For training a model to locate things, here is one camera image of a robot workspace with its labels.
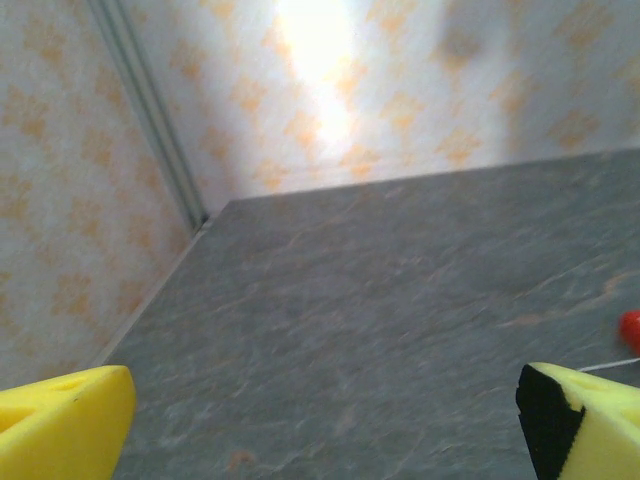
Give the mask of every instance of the wall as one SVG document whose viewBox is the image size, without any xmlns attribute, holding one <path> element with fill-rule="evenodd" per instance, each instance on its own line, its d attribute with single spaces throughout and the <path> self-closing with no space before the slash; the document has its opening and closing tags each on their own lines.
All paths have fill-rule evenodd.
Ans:
<svg viewBox="0 0 640 480">
<path fill-rule="evenodd" d="M 188 234 L 84 0 L 3 0 L 0 389 L 92 360 Z"/>
<path fill-rule="evenodd" d="M 637 0 L 130 0 L 209 207 L 640 146 Z"/>
</svg>

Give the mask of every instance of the gray floor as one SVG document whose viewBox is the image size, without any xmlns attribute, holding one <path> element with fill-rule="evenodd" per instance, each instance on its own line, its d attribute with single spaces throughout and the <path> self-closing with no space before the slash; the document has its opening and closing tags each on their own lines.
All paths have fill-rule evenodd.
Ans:
<svg viewBox="0 0 640 480">
<path fill-rule="evenodd" d="M 111 358 L 116 478 L 534 479 L 523 364 L 639 307 L 637 153 L 234 202 Z"/>
</svg>

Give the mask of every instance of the white string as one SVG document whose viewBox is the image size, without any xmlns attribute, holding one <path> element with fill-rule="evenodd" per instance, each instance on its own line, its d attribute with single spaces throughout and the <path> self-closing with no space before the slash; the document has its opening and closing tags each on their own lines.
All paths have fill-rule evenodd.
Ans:
<svg viewBox="0 0 640 480">
<path fill-rule="evenodd" d="M 589 367 L 579 368 L 579 372 L 591 372 L 593 370 L 604 370 L 605 368 L 621 367 L 623 365 L 631 365 L 640 362 L 640 358 L 630 358 L 629 360 L 620 360 L 619 362 L 601 363 L 599 365 L 591 365 Z"/>
</svg>

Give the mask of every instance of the baseboard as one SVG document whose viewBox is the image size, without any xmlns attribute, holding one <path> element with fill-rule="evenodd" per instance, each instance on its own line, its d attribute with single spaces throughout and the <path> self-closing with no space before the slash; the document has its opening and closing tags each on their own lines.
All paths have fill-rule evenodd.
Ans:
<svg viewBox="0 0 640 480">
<path fill-rule="evenodd" d="M 109 343 L 96 355 L 93 360 L 91 360 L 84 368 L 94 368 L 104 365 L 105 362 L 109 359 L 113 351 L 116 349 L 118 344 L 122 341 L 129 330 L 136 324 L 142 312 L 146 310 L 149 304 L 153 301 L 156 295 L 162 290 L 162 287 L 167 283 L 171 275 L 176 271 L 176 269 L 180 266 L 184 258 L 189 254 L 193 246 L 200 239 L 202 235 L 211 227 L 211 223 L 213 219 L 207 220 L 207 222 L 202 226 L 202 228 L 195 234 L 195 236 L 189 242 L 189 245 L 183 250 L 183 252 L 172 262 L 171 267 L 167 271 L 163 277 L 156 282 L 151 290 L 147 293 L 144 300 L 140 302 L 140 305 L 133 311 L 131 315 L 127 318 L 127 320 L 116 330 L 115 334 L 109 341 Z"/>
</svg>

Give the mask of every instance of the bright light spot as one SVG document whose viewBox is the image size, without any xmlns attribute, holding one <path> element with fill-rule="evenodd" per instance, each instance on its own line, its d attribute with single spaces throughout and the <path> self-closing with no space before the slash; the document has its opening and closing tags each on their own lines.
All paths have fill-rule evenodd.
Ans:
<svg viewBox="0 0 640 480">
<path fill-rule="evenodd" d="M 353 53 L 353 33 L 342 0 L 281 0 L 279 10 L 301 80 L 320 81 Z"/>
<path fill-rule="evenodd" d="M 318 140 L 333 143 L 346 140 L 351 134 L 351 117 L 340 99 L 333 92 L 316 97 L 322 126 L 317 131 Z"/>
</svg>

